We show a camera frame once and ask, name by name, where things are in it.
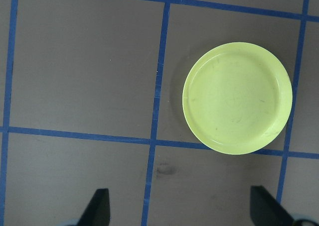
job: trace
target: lime green plate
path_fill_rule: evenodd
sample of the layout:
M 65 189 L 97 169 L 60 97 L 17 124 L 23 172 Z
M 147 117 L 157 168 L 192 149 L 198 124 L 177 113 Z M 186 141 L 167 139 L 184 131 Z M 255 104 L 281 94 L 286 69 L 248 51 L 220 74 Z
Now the lime green plate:
M 292 88 L 281 62 L 251 43 L 227 43 L 203 55 L 183 89 L 183 111 L 195 136 L 226 154 L 269 144 L 284 128 Z

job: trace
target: grid line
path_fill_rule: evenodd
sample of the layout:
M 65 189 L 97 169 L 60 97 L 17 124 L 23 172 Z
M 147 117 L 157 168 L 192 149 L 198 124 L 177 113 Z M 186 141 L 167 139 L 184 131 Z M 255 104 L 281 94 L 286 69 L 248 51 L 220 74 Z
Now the grid line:
M 159 59 L 158 59 L 158 68 L 157 68 L 157 75 L 156 75 L 156 82 L 155 82 L 153 117 L 152 117 L 152 127 L 151 127 L 151 143 L 150 143 L 150 151 L 149 151 L 149 158 L 148 158 L 148 167 L 146 172 L 146 183 L 145 183 L 141 226 L 147 225 L 149 207 L 150 207 L 156 138 L 157 138 L 157 130 L 158 130 L 158 122 L 159 122 L 159 111 L 160 111 L 160 92 L 161 92 L 161 83 L 162 83 L 162 77 L 163 77 L 166 38 L 167 38 L 168 20 L 169 20 L 169 9 L 170 9 L 170 3 L 166 2 L 164 5 L 164 10 L 163 10 L 163 18 L 162 18 L 161 32 L 160 32 Z
M 304 15 L 302 13 L 300 14 L 300 13 L 293 13 L 293 12 L 286 12 L 286 11 L 279 11 L 279 10 L 272 10 L 272 9 L 247 7 L 247 6 L 234 5 L 234 4 L 217 3 L 212 1 L 203 1 L 203 0 L 146 0 L 146 1 L 183 4 L 183 5 L 190 5 L 190 6 L 197 6 L 197 7 L 208 7 L 208 8 L 214 8 L 214 9 L 220 9 L 220 10 L 274 16 L 274 17 L 281 17 L 281 18 L 290 18 L 290 19 L 297 19 L 297 20 L 301 20 L 302 18 L 306 17 L 307 21 L 319 22 L 319 16 Z
M 8 132 L 9 133 L 18 133 L 18 134 L 62 137 L 62 138 L 71 138 L 71 139 L 85 139 L 85 140 L 134 143 L 134 144 L 143 144 L 143 145 L 150 145 L 150 143 L 151 143 L 151 139 L 138 138 L 138 137 L 89 134 L 89 133 L 79 133 L 79 132 L 70 132 L 70 131 L 13 127 L 13 126 L 9 127 Z M 204 145 L 202 143 L 196 143 L 196 142 L 161 140 L 161 139 L 153 140 L 153 142 L 157 146 L 200 149 L 200 150 L 212 150 L 211 148 L 207 147 L 206 145 Z M 260 150 L 255 151 L 255 152 L 252 152 L 251 154 L 282 156 L 283 151 L 262 148 Z M 297 158 L 319 159 L 319 153 L 310 153 L 310 152 L 290 151 L 288 156 L 289 157 L 297 157 Z
M 296 107 L 296 99 L 297 99 L 297 91 L 298 91 L 298 82 L 299 82 L 299 75 L 300 75 L 300 68 L 301 68 L 301 61 L 303 56 L 303 48 L 304 48 L 304 41 L 305 41 L 305 32 L 306 32 L 306 23 L 307 23 L 307 13 L 309 7 L 309 0 L 304 0 L 303 3 L 303 15 L 300 22 L 300 29 L 299 29 L 299 37 L 298 37 L 298 46 L 297 46 L 297 54 L 296 54 L 296 62 L 295 62 L 295 71 L 294 71 L 294 78 L 293 78 L 293 102 L 291 107 L 290 116 L 287 122 L 286 128 L 286 136 L 284 142 L 284 153 L 280 168 L 280 175 L 278 181 L 278 188 L 277 188 L 277 196 L 276 199 L 280 203 L 283 195 L 284 184 L 285 184 L 285 175 L 287 170 L 287 160 L 289 155 L 289 145 L 291 139 L 291 133 L 293 128 L 294 122 L 294 114 L 295 114 L 295 107 Z
M 9 39 L 8 39 L 8 51 L 7 51 L 6 74 L 5 74 L 3 123 L 2 123 L 3 133 L 2 133 L 1 172 L 0 172 L 0 226 L 4 224 L 6 170 L 7 170 L 8 140 L 9 140 L 8 128 L 10 123 L 10 103 L 11 103 L 12 71 L 13 71 L 13 59 L 14 59 L 17 7 L 18 7 L 18 0 L 11 0 Z

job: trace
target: table surface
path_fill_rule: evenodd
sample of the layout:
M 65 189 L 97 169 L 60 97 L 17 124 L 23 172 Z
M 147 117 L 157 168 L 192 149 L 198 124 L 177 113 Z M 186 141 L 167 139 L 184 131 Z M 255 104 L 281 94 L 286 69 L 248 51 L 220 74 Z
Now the table surface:
M 319 220 L 318 0 L 0 0 L 0 19 L 0 226 L 79 218 L 97 188 L 111 226 L 250 226 L 251 185 Z M 195 138 L 181 92 L 237 41 L 279 58 L 294 100 L 232 156 Z

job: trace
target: plate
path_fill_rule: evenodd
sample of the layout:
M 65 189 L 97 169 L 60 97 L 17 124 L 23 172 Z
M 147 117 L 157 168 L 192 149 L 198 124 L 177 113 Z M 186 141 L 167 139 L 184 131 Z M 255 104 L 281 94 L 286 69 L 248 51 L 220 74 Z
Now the plate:
M 220 45 L 190 70 L 182 96 L 194 135 L 221 153 L 246 154 L 269 144 L 284 128 L 292 87 L 282 63 L 251 43 Z

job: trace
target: dark stain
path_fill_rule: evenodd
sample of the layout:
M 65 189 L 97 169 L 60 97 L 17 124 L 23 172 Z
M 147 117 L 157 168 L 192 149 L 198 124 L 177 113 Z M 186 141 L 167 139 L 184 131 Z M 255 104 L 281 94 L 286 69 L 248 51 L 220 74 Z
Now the dark stain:
M 156 169 L 157 176 L 159 176 L 159 175 L 173 175 L 176 172 L 177 172 L 177 169 L 168 163 L 160 163 Z

